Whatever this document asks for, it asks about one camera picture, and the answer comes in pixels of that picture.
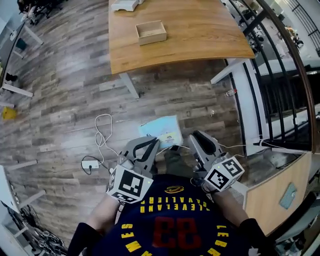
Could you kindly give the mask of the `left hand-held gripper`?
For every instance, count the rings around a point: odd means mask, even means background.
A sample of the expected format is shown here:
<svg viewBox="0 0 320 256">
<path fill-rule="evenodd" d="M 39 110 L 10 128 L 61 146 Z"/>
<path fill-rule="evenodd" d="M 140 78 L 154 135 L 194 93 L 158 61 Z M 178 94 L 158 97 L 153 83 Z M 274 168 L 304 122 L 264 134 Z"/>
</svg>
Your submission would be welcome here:
<svg viewBox="0 0 320 256">
<path fill-rule="evenodd" d="M 153 183 L 150 173 L 160 140 L 143 136 L 130 140 L 119 153 L 118 162 L 112 169 L 106 194 L 116 200 L 133 204 L 141 201 Z M 142 158 L 136 151 L 147 147 Z"/>
</svg>

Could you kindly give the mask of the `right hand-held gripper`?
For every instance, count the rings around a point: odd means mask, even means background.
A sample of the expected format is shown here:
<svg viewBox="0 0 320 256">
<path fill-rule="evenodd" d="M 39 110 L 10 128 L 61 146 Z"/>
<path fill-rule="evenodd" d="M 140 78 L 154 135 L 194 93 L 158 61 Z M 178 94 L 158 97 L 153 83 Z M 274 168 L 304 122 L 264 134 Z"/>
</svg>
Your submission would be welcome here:
<svg viewBox="0 0 320 256">
<path fill-rule="evenodd" d="M 194 171 L 196 186 L 209 185 L 222 192 L 233 185 L 245 172 L 235 156 L 222 152 L 218 141 L 200 130 L 188 136 L 192 154 L 198 161 Z"/>
</svg>

